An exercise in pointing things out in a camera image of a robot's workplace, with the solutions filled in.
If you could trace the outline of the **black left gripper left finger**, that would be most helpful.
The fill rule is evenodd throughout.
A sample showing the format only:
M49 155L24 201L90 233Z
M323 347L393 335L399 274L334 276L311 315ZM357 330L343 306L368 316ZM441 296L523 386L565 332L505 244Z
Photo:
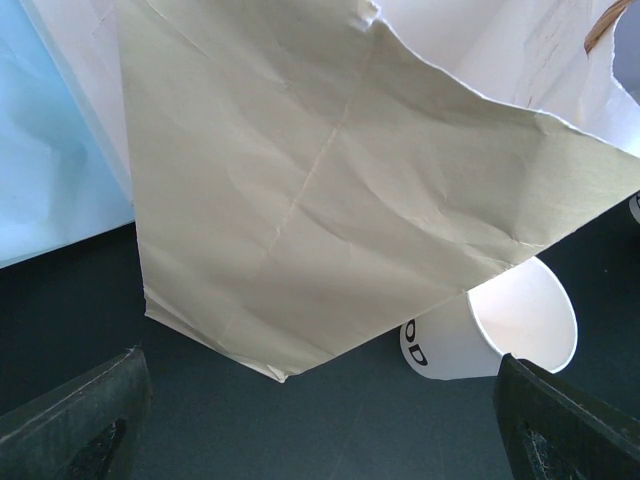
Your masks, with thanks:
M128 479L152 400L139 348L1 417L3 479Z

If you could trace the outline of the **white takeout coffee cup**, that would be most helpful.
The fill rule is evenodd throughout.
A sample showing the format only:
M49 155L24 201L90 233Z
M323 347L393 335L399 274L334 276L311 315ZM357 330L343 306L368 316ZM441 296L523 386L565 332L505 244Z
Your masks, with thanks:
M557 373L575 355L578 324L559 279L533 257L408 321L399 340L428 379L495 376L506 354Z

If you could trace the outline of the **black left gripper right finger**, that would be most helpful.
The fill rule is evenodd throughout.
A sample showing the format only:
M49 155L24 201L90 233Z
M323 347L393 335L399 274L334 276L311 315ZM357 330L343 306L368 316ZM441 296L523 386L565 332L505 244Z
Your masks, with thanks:
M639 421L505 355L493 404L515 479L637 479Z

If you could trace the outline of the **beige kraft paper bag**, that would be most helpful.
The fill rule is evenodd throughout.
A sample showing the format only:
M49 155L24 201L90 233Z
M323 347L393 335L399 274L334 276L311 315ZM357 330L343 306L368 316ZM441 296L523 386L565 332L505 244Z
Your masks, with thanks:
M639 187L623 1L28 1L134 207L147 315L274 380Z

